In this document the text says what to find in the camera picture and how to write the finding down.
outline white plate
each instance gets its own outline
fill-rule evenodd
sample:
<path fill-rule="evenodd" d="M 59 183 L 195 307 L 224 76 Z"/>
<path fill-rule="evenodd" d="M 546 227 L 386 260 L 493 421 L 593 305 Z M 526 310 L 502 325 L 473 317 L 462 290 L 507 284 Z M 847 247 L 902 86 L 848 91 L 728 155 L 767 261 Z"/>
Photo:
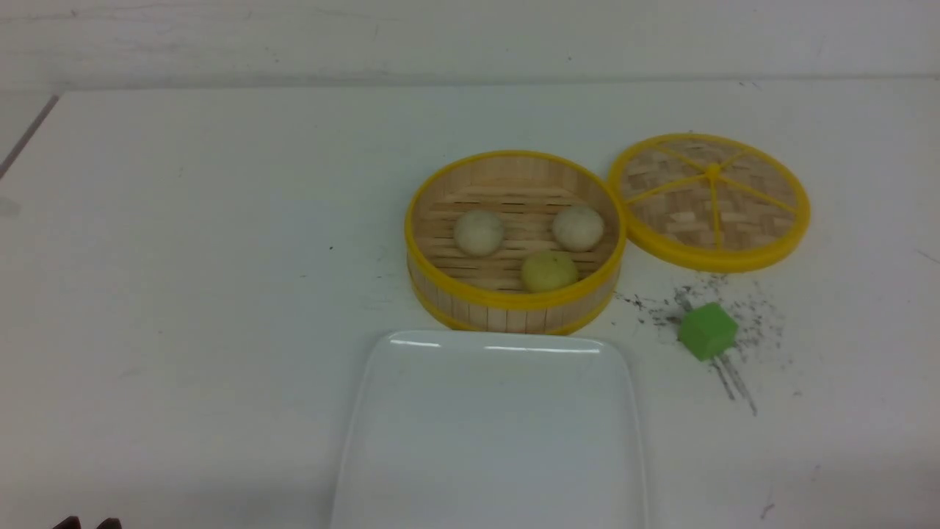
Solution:
<path fill-rule="evenodd" d="M 641 529 L 626 363 L 579 338 L 403 331 L 372 352 L 332 529 Z"/>

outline yellow rim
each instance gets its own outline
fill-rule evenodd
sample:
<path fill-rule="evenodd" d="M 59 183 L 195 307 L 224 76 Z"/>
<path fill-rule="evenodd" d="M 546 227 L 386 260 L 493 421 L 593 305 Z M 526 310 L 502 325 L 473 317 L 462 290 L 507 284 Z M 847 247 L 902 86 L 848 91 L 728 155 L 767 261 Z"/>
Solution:
<path fill-rule="evenodd" d="M 656 257 L 659 257 L 660 259 L 669 261 L 674 265 L 685 266 L 687 268 L 693 268 L 695 270 L 702 270 L 706 272 L 747 272 L 750 270 L 756 270 L 758 268 L 764 268 L 765 266 L 770 266 L 790 255 L 790 253 L 793 252 L 793 250 L 796 249 L 796 247 L 800 244 L 800 240 L 803 238 L 804 233 L 806 233 L 807 228 L 809 227 L 810 207 L 807 192 L 800 184 L 800 181 L 797 180 L 795 176 L 793 176 L 793 173 L 791 173 L 790 170 L 787 169 L 783 164 L 776 161 L 773 156 L 749 145 L 734 141 L 733 139 L 703 134 L 670 134 L 651 137 L 650 139 L 646 139 L 633 145 L 624 151 L 620 156 L 618 156 L 617 160 L 614 162 L 614 165 L 610 168 L 610 173 L 607 177 L 607 180 L 613 187 L 614 192 L 617 194 L 618 202 L 622 201 L 620 198 L 622 197 L 620 190 L 620 176 L 623 174 L 623 170 L 626 168 L 626 165 L 630 162 L 631 159 L 633 159 L 634 156 L 660 143 L 682 139 L 704 139 L 716 143 L 732 145 L 738 149 L 741 149 L 741 153 L 732 156 L 732 158 L 729 160 L 726 160 L 724 162 L 725 165 L 732 159 L 740 156 L 742 153 L 754 154 L 765 162 L 771 164 L 777 171 L 780 172 L 781 175 L 783 175 L 784 179 L 787 181 L 787 184 L 789 184 L 792 188 L 794 196 L 796 197 L 795 209 L 790 208 L 789 206 L 784 208 L 791 210 L 791 212 L 794 214 L 795 220 L 793 222 L 793 227 L 782 237 L 762 248 L 755 248 L 744 251 L 690 248 L 686 245 L 663 237 L 661 234 L 647 226 L 644 222 L 636 218 L 629 207 L 624 206 L 622 208 L 622 212 L 624 221 L 626 223 L 625 231 L 628 233 L 630 239 L 635 242 L 637 246 L 655 255 Z M 689 182 L 692 179 L 702 177 L 703 176 L 683 179 L 683 182 Z M 671 186 L 672 184 L 674 183 L 660 186 L 657 189 L 651 190 L 649 193 L 655 194 L 655 192 L 664 190 L 666 186 Z M 717 232 L 715 235 L 720 238 L 720 232 Z"/>
<path fill-rule="evenodd" d="M 545 292 L 540 294 L 508 294 L 505 292 L 496 292 L 492 290 L 485 290 L 482 288 L 477 288 L 475 286 L 469 285 L 465 282 L 455 280 L 449 275 L 437 269 L 436 266 L 431 264 L 428 261 L 428 258 L 421 253 L 421 250 L 418 248 L 417 242 L 415 241 L 414 236 L 414 225 L 413 225 L 413 215 L 415 213 L 415 208 L 417 206 L 418 198 L 424 194 L 428 187 L 434 183 L 435 180 L 441 178 L 445 174 L 449 173 L 454 168 L 476 162 L 484 158 L 493 158 L 497 156 L 532 156 L 534 158 L 541 158 L 545 160 L 551 160 L 553 162 L 558 162 L 564 164 L 569 168 L 573 168 L 578 172 L 581 172 L 591 179 L 603 189 L 603 192 L 606 193 L 607 197 L 613 202 L 614 207 L 617 209 L 617 216 L 620 219 L 620 226 L 618 229 L 617 236 L 617 245 L 614 247 L 614 251 L 611 253 L 610 257 L 600 268 L 593 274 L 587 276 L 586 278 L 578 281 L 577 283 L 559 289 L 552 292 Z M 494 307 L 496 309 L 505 309 L 508 311 L 528 311 L 528 310 L 537 310 L 545 309 L 547 307 L 554 307 L 556 305 L 563 305 L 570 301 L 574 301 L 578 298 L 583 297 L 584 295 L 590 294 L 596 288 L 601 286 L 605 281 L 607 281 L 610 276 L 617 270 L 620 266 L 620 258 L 623 255 L 623 250 L 627 244 L 627 232 L 624 230 L 623 224 L 624 208 L 620 204 L 620 200 L 615 196 L 610 188 L 604 183 L 603 180 L 598 178 L 594 173 L 589 170 L 575 164 L 570 160 L 566 160 L 559 156 L 554 156 L 551 154 L 546 154 L 544 152 L 533 152 L 533 151 L 494 151 L 494 152 L 484 152 L 482 154 L 476 154 L 474 156 L 469 156 L 463 158 L 463 160 L 458 160 L 450 165 L 444 166 L 435 172 L 415 193 L 415 196 L 412 198 L 411 204 L 408 206 L 408 213 L 405 215 L 405 245 L 408 248 L 408 252 L 415 259 L 415 263 L 421 272 L 434 283 L 435 286 L 441 290 L 451 294 L 452 296 L 459 297 L 460 299 L 476 303 L 478 305 L 486 305 L 488 307 Z"/>
<path fill-rule="evenodd" d="M 435 320 L 455 330 L 479 330 L 479 331 L 487 330 L 487 329 L 477 329 L 476 327 L 467 325 L 464 322 L 458 321 L 448 316 L 447 314 L 441 312 L 440 309 L 438 309 L 430 301 L 428 301 L 428 299 L 424 297 L 423 294 L 421 294 L 421 291 L 417 289 L 417 285 L 415 284 L 414 278 L 411 279 L 411 284 L 412 284 L 412 290 L 415 292 L 415 296 L 417 297 L 418 302 L 421 303 L 421 306 L 424 307 L 424 310 L 428 311 L 428 313 L 431 316 L 433 316 Z M 613 292 L 608 294 L 601 301 L 601 304 L 595 307 L 594 309 L 592 309 L 591 312 L 585 314 L 585 317 L 577 321 L 574 321 L 566 326 L 559 327 L 558 329 L 547 330 L 544 332 L 544 334 L 564 335 L 564 334 L 571 334 L 579 330 L 581 327 L 594 321 L 594 319 L 597 318 L 597 316 L 600 315 L 603 312 L 603 310 L 607 308 L 607 304 L 610 303 L 610 299 L 613 296 L 614 296 Z"/>

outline white wall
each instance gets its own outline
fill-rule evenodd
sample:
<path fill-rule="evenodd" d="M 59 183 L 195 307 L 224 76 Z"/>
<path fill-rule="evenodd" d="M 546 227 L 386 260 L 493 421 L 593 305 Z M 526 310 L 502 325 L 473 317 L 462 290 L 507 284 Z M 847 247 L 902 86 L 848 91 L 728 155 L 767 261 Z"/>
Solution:
<path fill-rule="evenodd" d="M 0 89 L 940 72 L 940 0 L 0 0 Z"/>

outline green sponge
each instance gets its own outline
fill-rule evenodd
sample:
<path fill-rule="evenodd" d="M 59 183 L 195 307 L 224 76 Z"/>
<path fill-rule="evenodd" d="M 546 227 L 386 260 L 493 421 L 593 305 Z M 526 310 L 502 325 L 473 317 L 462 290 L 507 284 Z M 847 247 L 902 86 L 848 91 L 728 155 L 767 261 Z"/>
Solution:
<path fill-rule="evenodd" d="M 738 324 L 717 303 L 702 305 L 689 312 L 679 327 L 679 341 L 695 357 L 708 361 L 734 345 Z"/>

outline bamboo steamer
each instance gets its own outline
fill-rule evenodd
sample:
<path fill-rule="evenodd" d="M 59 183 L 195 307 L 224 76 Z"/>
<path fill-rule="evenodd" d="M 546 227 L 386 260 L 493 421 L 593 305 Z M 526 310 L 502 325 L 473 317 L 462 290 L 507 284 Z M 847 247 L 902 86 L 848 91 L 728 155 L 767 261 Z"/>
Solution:
<path fill-rule="evenodd" d="M 725 137 L 651 137 L 620 155 L 609 182 L 630 240 L 695 270 L 772 265 L 796 249 L 809 225 L 800 181 L 769 154 Z"/>
<path fill-rule="evenodd" d="M 572 253 L 579 281 L 531 294 L 520 278 L 528 255 L 561 249 L 552 236 L 555 214 L 588 205 L 604 219 L 601 242 Z M 458 217 L 484 209 L 506 227 L 502 247 L 474 258 L 453 240 Z M 593 320 L 610 301 L 626 246 L 618 198 L 597 176 L 571 161 L 526 151 L 486 152 L 450 164 L 418 189 L 405 218 L 408 271 L 415 295 L 453 329 L 568 334 Z"/>

